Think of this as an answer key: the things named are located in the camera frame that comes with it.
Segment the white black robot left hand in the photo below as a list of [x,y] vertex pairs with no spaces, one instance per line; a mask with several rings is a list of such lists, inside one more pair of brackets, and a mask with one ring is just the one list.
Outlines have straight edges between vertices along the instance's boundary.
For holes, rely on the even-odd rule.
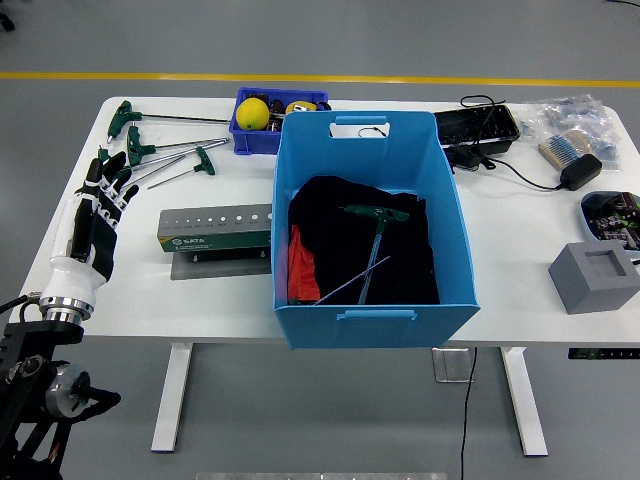
[[70,298],[93,304],[97,290],[114,268],[116,229],[137,185],[128,185],[131,172],[126,154],[91,161],[81,185],[67,200],[53,242],[51,280],[44,298]]

